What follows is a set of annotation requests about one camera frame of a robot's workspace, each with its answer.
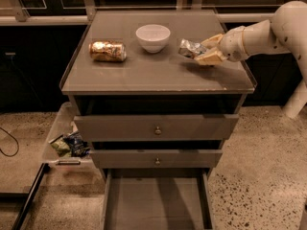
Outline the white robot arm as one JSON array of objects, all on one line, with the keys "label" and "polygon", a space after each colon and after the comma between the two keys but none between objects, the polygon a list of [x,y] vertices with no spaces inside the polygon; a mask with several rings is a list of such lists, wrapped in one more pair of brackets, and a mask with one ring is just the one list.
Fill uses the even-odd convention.
[{"label": "white robot arm", "polygon": [[307,4],[288,2],[271,19],[216,34],[201,44],[207,51],[195,57],[199,65],[221,65],[226,60],[237,62],[255,55],[290,52],[307,82]]}]

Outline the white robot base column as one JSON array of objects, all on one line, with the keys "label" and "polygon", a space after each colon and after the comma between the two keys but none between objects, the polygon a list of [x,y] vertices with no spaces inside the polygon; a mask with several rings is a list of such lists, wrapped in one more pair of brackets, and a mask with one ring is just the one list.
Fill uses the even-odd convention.
[{"label": "white robot base column", "polygon": [[307,86],[302,80],[295,89],[292,96],[283,107],[283,112],[289,118],[295,118],[303,107],[307,104]]}]

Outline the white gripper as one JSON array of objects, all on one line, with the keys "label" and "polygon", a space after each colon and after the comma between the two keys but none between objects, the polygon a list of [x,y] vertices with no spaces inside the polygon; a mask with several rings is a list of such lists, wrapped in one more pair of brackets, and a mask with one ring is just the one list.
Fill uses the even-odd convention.
[{"label": "white gripper", "polygon": [[199,65],[221,65],[229,60],[237,62],[248,58],[244,47],[244,26],[231,29],[225,34],[216,34],[204,40],[201,45],[208,48],[204,54],[195,57]]}]

